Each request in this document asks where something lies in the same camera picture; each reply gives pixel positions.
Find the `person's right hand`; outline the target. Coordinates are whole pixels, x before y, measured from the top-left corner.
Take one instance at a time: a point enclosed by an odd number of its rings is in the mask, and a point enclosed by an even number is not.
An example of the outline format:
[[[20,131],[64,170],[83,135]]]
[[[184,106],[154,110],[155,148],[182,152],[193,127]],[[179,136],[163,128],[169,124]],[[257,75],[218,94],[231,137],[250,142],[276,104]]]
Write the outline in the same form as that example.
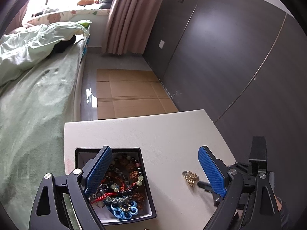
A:
[[[277,203],[278,211],[280,212],[282,207],[283,207],[283,202],[279,197],[275,197],[275,200],[276,200],[276,203]]]

